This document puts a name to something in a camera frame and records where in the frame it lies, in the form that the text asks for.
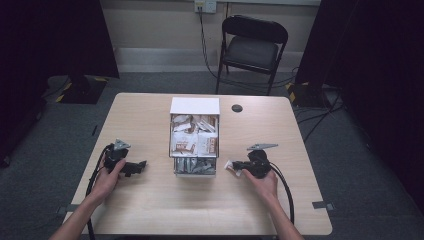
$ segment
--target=open box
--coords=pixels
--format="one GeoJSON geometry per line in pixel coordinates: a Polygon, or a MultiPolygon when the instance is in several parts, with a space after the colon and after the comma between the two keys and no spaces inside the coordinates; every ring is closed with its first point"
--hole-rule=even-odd
{"type": "Polygon", "coordinates": [[[183,177],[216,175],[219,156],[219,98],[174,97],[171,104],[169,156],[183,177]]]}

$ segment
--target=chair backrest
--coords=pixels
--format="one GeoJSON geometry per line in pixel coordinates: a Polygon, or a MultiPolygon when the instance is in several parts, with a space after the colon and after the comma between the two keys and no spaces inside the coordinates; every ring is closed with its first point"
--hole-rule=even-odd
{"type": "Polygon", "coordinates": [[[277,22],[266,21],[242,15],[226,18],[222,23],[222,33],[241,37],[285,44],[288,40],[287,30],[277,22]]]}

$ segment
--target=human hand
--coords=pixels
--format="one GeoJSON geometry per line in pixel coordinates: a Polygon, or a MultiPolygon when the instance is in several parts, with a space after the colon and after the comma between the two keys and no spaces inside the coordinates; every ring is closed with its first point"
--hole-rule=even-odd
{"type": "Polygon", "coordinates": [[[252,183],[256,193],[266,205],[269,205],[272,201],[278,201],[278,179],[274,171],[269,171],[262,179],[256,178],[246,169],[243,169],[242,172],[252,183]]]}
{"type": "Polygon", "coordinates": [[[118,181],[119,172],[125,165],[125,159],[120,160],[111,173],[104,167],[104,158],[100,162],[100,170],[97,174],[96,183],[89,194],[94,198],[97,205],[100,205],[113,191],[118,181]]]}

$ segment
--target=chair seat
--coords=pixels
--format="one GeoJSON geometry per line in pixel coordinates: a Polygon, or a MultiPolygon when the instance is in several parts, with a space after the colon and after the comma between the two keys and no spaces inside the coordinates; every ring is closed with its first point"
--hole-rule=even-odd
{"type": "Polygon", "coordinates": [[[227,65],[248,65],[271,72],[277,54],[278,46],[274,43],[235,36],[227,48],[223,61],[227,65]]]}

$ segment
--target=human arm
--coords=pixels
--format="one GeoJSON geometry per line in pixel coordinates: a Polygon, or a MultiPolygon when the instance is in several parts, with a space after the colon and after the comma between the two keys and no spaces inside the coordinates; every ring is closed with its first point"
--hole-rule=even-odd
{"type": "Polygon", "coordinates": [[[55,239],[79,239],[82,230],[93,214],[94,210],[102,204],[107,196],[113,191],[118,181],[119,171],[124,167],[125,159],[119,161],[113,171],[103,167],[103,160],[100,164],[100,171],[91,193],[85,197],[78,208],[65,221],[65,223],[50,237],[55,239]]]}
{"type": "Polygon", "coordinates": [[[269,213],[280,240],[304,239],[296,227],[287,217],[278,200],[278,179],[274,171],[268,172],[263,179],[257,179],[248,170],[243,169],[243,174],[252,183],[256,193],[262,200],[269,213]]]}

